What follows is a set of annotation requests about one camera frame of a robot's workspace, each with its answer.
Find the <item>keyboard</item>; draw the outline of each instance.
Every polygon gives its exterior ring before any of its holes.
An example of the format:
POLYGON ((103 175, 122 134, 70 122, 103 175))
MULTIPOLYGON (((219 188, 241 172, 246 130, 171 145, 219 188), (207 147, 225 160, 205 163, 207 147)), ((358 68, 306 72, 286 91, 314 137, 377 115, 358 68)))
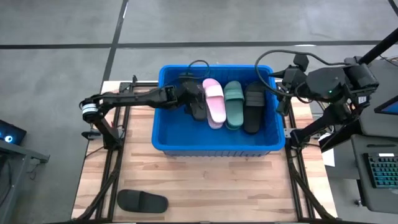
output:
POLYGON ((365 153, 374 188, 398 189, 398 153, 365 153))

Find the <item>wooden table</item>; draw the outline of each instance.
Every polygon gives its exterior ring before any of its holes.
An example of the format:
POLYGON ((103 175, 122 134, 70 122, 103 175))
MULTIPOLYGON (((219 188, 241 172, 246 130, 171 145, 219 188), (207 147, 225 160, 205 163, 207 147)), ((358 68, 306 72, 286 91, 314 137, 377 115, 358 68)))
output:
MULTIPOLYGON (((118 90, 119 83, 104 82, 102 91, 118 90)), ((310 124, 309 105, 296 99, 292 104, 297 126, 302 128, 310 124)), ((108 113, 108 122, 113 116, 114 110, 108 113)), ((114 222, 297 220, 284 149, 264 157, 168 157, 151 144, 153 116, 154 110, 148 106, 131 107, 119 190, 145 190, 166 196, 169 208, 161 214, 132 213, 116 205, 114 222)), ((94 140, 89 143, 87 153, 101 146, 101 139, 94 140)), ((72 218, 82 214, 98 193, 105 158, 106 151, 101 150, 86 159, 72 218)), ((306 148, 303 158, 312 192, 327 211, 336 216, 319 148, 306 148)), ((300 199, 307 217, 301 191, 300 199)), ((109 197, 105 199, 105 211, 108 211, 107 200, 109 197)))

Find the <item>black cable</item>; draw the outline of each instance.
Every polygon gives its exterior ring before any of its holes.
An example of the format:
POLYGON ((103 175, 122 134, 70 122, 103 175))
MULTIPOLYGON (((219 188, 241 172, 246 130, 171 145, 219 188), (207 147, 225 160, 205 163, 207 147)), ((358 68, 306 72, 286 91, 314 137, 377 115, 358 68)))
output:
POLYGON ((0 201, 0 208, 2 207, 3 203, 6 201, 7 196, 10 193, 12 187, 12 171, 11 171, 10 158, 7 160, 7 163, 8 163, 8 189, 0 201))
POLYGON ((324 61, 322 58, 316 56, 313 53, 308 53, 308 52, 297 52, 297 51, 293 51, 293 50, 270 50, 267 51, 265 53, 263 53, 262 55, 260 55, 259 58, 257 58, 256 62, 254 63, 254 69, 259 77, 259 79, 261 80, 261 82, 263 82, 263 84, 266 86, 266 88, 272 93, 275 94, 277 96, 289 96, 289 97, 293 97, 294 94, 291 93, 285 93, 283 91, 279 91, 276 89, 273 89, 271 86, 268 85, 268 83, 261 77, 260 71, 259 71, 259 62, 262 58, 264 58, 266 55, 269 55, 271 53, 287 53, 287 54, 298 54, 298 55, 307 55, 307 56, 311 56, 315 59, 317 59, 318 61, 320 61, 321 63, 325 64, 325 65, 329 65, 329 66, 334 66, 334 65, 347 65, 347 63, 343 63, 343 62, 338 62, 338 63, 329 63, 324 61))
POLYGON ((305 146, 315 146, 315 147, 321 148, 321 147, 320 147, 319 145, 317 145, 317 144, 305 143, 305 144, 304 144, 304 147, 300 147, 300 148, 297 148, 297 149, 291 148, 291 149, 294 149, 294 150, 296 151, 296 155, 295 155, 295 156, 291 156, 289 159, 294 159, 294 158, 296 158, 297 156, 299 156, 299 154, 303 151, 303 149, 305 148, 305 146))
POLYGON ((300 88, 301 86, 303 86, 304 84, 305 84, 305 82, 302 82, 302 83, 298 84, 298 86, 294 89, 294 94, 296 95, 296 98, 297 98, 300 102, 305 103, 305 104, 309 104, 309 103, 312 103, 313 100, 308 99, 308 101, 305 101, 305 100, 303 100, 301 97, 299 97, 299 93, 298 93, 299 88, 300 88))
POLYGON ((208 63, 207 61, 205 61, 205 60, 198 59, 198 60, 194 60, 193 62, 191 62, 191 63, 188 65, 187 71, 185 72, 185 75, 179 75, 177 78, 174 78, 173 80, 171 80, 171 81, 167 82, 166 84, 164 84, 164 86, 170 85, 170 84, 173 83, 175 80, 179 80, 180 78, 189 78, 189 79, 194 79, 194 80, 202 80, 202 79, 204 79, 204 78, 207 78, 209 75, 210 75, 210 65, 209 65, 209 63, 208 63), (193 76, 190 76, 188 73, 189 73, 189 71, 190 71, 192 65, 195 64, 195 63, 198 63, 198 62, 203 62, 203 63, 206 64, 206 66, 207 66, 206 74, 205 74, 204 76, 202 76, 202 77, 193 77, 193 76))
MULTIPOLYGON (((359 116, 357 116, 354 120, 352 120, 352 122, 355 122, 356 120, 358 120, 359 119, 359 116)), ((333 135, 331 135, 330 137, 329 137, 329 139, 323 144, 323 146, 326 146, 333 138, 334 138, 334 136, 336 136, 336 135, 338 135, 346 126, 347 126, 348 124, 345 124, 343 127, 341 127, 339 130, 337 130, 335 133, 333 133, 333 135)))
POLYGON ((29 174, 29 179, 30 180, 34 181, 36 179, 36 168, 38 168, 39 165, 42 165, 42 163, 37 163, 35 165, 35 167, 33 167, 33 169, 31 171, 26 172, 26 173, 29 174))
POLYGON ((315 147, 320 147, 319 145, 317 145, 317 144, 312 144, 312 143, 305 143, 305 145, 306 145, 306 146, 315 146, 315 147))
POLYGON ((390 60, 388 60, 388 58, 385 58, 385 57, 383 57, 383 56, 381 56, 381 55, 379 55, 379 56, 380 56, 380 58, 383 58, 385 61, 387 61, 387 62, 390 63, 391 65, 398 67, 398 65, 396 65, 396 64, 394 64, 394 63, 392 63, 392 62, 390 62, 390 60))
MULTIPOLYGON (((123 127, 123 131, 122 131, 122 133, 121 133, 121 135, 120 135, 120 137, 119 137, 119 140, 122 140, 122 139, 124 138, 123 135, 124 135, 125 133, 126 133, 126 129, 123 127)), ((95 149, 95 150, 92 151, 91 153, 87 154, 87 155, 85 156, 85 159, 87 159, 87 157, 89 157, 90 155, 92 155, 92 154, 98 152, 99 150, 101 150, 101 149, 103 149, 103 148, 104 148, 104 146, 95 149)))
POLYGON ((87 157, 91 156, 92 154, 98 152, 99 150, 101 150, 101 149, 103 149, 103 148, 104 148, 104 146, 95 149, 95 150, 92 151, 91 153, 87 154, 87 155, 85 156, 85 159, 87 159, 87 157))
MULTIPOLYGON (((321 102, 319 102, 319 101, 316 101, 316 102, 318 103, 318 105, 319 105, 319 107, 322 109, 322 111, 325 111, 325 105, 323 105, 323 103, 321 103, 321 102)), ((329 129, 329 131, 330 131, 331 133, 333 133, 333 132, 335 131, 335 129, 336 129, 336 126, 332 125, 332 127, 333 127, 333 129, 330 128, 330 126, 328 127, 328 129, 329 129)))

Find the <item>gray floor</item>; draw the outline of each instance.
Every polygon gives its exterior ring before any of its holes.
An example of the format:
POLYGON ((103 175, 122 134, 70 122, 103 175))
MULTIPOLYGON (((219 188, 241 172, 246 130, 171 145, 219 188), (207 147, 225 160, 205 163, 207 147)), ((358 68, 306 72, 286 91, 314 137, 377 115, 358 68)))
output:
MULTIPOLYGON (((122 0, 0 0, 0 45, 110 44, 122 0)), ((380 40, 398 17, 386 0, 130 0, 120 43, 214 41, 380 40)), ((110 80, 156 80, 166 64, 205 59, 210 63, 252 64, 264 51, 290 49, 331 62, 362 55, 370 45, 317 47, 208 47, 117 49, 110 80)), ((0 50, 0 119, 28 131, 24 144, 51 154, 27 178, 13 223, 60 222, 70 218, 88 129, 78 102, 97 93, 109 49, 0 50)), ((393 47, 385 56, 398 55, 393 47)), ((289 55, 266 57, 274 70, 289 55)), ((309 70, 321 67, 311 60, 309 70)), ((312 105, 314 113, 320 113, 312 105)), ((339 217, 392 223, 397 215, 357 208, 350 181, 330 179, 339 217)))

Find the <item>black slide sandal on table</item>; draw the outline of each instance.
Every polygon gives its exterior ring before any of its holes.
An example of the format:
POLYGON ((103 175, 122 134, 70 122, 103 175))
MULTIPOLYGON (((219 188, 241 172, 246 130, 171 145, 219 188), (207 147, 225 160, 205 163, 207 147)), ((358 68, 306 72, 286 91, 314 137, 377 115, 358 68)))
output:
POLYGON ((264 117, 264 85, 259 82, 249 84, 244 91, 243 129, 249 134, 256 134, 264 117))
POLYGON ((166 197, 141 190, 121 190, 117 201, 119 207, 128 212, 163 213, 169 206, 166 197))

